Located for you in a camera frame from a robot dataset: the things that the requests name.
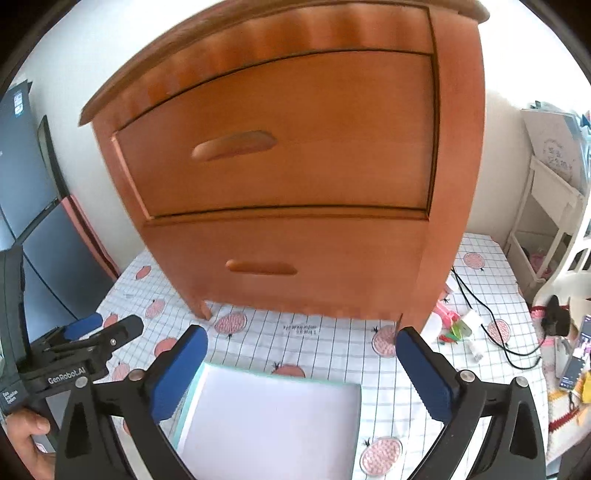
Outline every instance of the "cabinet leg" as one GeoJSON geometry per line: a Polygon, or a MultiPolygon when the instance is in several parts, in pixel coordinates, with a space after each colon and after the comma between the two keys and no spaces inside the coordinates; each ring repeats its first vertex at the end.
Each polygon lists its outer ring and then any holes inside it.
{"type": "Polygon", "coordinates": [[[195,312],[195,316],[203,320],[211,320],[212,311],[209,309],[207,303],[205,303],[204,300],[199,302],[199,310],[195,312]]]}

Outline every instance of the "fridge sticker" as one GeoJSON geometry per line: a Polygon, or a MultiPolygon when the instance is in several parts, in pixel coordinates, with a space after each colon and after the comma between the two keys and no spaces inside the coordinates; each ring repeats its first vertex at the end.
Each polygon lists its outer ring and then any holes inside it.
{"type": "Polygon", "coordinates": [[[22,91],[14,94],[14,116],[21,116],[24,107],[22,106],[22,91]]]}

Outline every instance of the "refrigerator door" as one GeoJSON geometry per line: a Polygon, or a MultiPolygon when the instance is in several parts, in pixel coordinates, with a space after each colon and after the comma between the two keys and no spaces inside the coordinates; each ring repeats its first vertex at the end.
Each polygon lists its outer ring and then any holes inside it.
{"type": "Polygon", "coordinates": [[[76,318],[66,310],[41,281],[26,258],[23,267],[25,271],[25,318],[29,341],[32,342],[52,328],[68,325],[76,318]]]}
{"type": "Polygon", "coordinates": [[[25,255],[78,319],[96,311],[114,281],[96,262],[62,204],[23,242],[25,255]]]}
{"type": "Polygon", "coordinates": [[[56,197],[23,82],[0,102],[0,206],[14,235],[18,237],[56,197]]]}

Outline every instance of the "drawer handle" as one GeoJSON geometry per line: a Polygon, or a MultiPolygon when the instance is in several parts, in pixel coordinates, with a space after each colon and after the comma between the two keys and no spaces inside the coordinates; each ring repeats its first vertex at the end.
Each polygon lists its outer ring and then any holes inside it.
{"type": "Polygon", "coordinates": [[[292,277],[297,274],[293,265],[284,262],[248,262],[241,260],[228,260],[226,268],[234,273],[247,273],[250,275],[281,275],[292,277]]]}
{"type": "Polygon", "coordinates": [[[276,144],[277,139],[269,132],[263,130],[241,132],[200,143],[193,149],[191,156],[197,161],[212,161],[264,152],[272,149],[276,144]]]}

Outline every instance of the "black cable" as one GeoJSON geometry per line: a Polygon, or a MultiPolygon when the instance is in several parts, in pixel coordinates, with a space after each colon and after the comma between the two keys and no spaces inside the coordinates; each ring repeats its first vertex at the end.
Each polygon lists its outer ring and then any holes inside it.
{"type": "MultiPolygon", "coordinates": [[[[470,304],[470,301],[468,300],[468,298],[466,297],[466,294],[464,293],[464,291],[462,290],[461,285],[464,285],[464,288],[470,293],[470,295],[472,295],[476,301],[482,305],[484,308],[486,308],[488,310],[488,312],[491,314],[491,318],[493,319],[497,332],[499,332],[499,337],[501,338],[502,341],[502,335],[501,332],[499,330],[499,326],[496,322],[495,319],[495,315],[492,313],[492,310],[488,307],[488,305],[486,305],[485,303],[483,303],[476,295],[474,295],[474,292],[472,290],[470,290],[470,287],[468,287],[468,285],[466,285],[466,282],[463,281],[463,279],[460,277],[460,275],[458,275],[458,273],[456,272],[456,269],[454,267],[452,267],[452,271],[453,274],[456,277],[456,280],[459,281],[458,286],[460,287],[460,291],[462,292],[462,296],[464,297],[464,300],[466,301],[466,303],[468,304],[468,306],[470,308],[472,308],[472,305],[470,304]]],[[[541,347],[542,347],[542,343],[544,343],[544,340],[546,340],[546,332],[544,332],[544,337],[542,338],[542,341],[538,344],[538,346],[536,348],[534,348],[531,352],[528,353],[520,353],[520,352],[514,352],[513,350],[509,350],[506,346],[506,344],[504,343],[503,345],[501,345],[500,343],[498,343],[492,336],[490,333],[488,333],[488,330],[486,330],[484,327],[482,327],[484,329],[484,332],[486,333],[487,337],[491,340],[492,343],[494,343],[496,346],[500,347],[500,348],[505,348],[507,350],[507,352],[509,352],[511,355],[516,355],[516,356],[530,356],[533,355],[534,353],[536,353],[541,347]]]]}
{"type": "Polygon", "coordinates": [[[486,305],[481,299],[479,299],[476,295],[474,295],[474,292],[470,289],[470,287],[468,287],[468,285],[466,285],[466,283],[462,280],[462,278],[460,277],[460,275],[458,275],[458,273],[456,272],[456,269],[454,267],[452,267],[452,272],[454,274],[454,276],[456,277],[456,280],[458,282],[458,287],[460,288],[460,292],[462,293],[462,296],[464,297],[464,300],[466,301],[467,305],[472,308],[472,305],[470,304],[470,301],[468,300],[468,297],[466,296],[466,293],[464,292],[462,286],[464,286],[466,288],[466,290],[470,293],[470,295],[472,295],[472,297],[474,297],[474,299],[480,304],[482,305],[484,308],[486,308],[489,312],[489,314],[491,315],[492,321],[495,324],[496,327],[496,331],[499,333],[499,338],[501,339],[501,344],[499,344],[492,336],[490,333],[488,333],[488,331],[486,330],[486,328],[484,327],[484,325],[481,325],[480,327],[482,328],[482,330],[484,331],[484,333],[487,335],[487,337],[498,347],[500,347],[503,352],[505,352],[505,357],[507,358],[507,362],[509,362],[510,366],[512,366],[513,368],[517,369],[517,370],[532,370],[535,367],[538,366],[538,364],[540,363],[540,361],[542,360],[542,357],[539,356],[538,359],[535,361],[535,363],[530,366],[530,367],[519,367],[518,365],[515,365],[511,359],[509,358],[509,353],[511,353],[512,355],[517,355],[517,356],[529,356],[532,355],[533,353],[537,352],[542,343],[545,340],[545,332],[544,332],[544,339],[540,342],[540,344],[531,352],[529,353],[520,353],[520,352],[513,352],[511,350],[509,350],[506,346],[505,341],[503,340],[503,336],[501,334],[501,330],[499,328],[499,325],[496,322],[496,318],[495,318],[495,314],[492,313],[492,310],[488,307],[488,305],[486,305]]]}

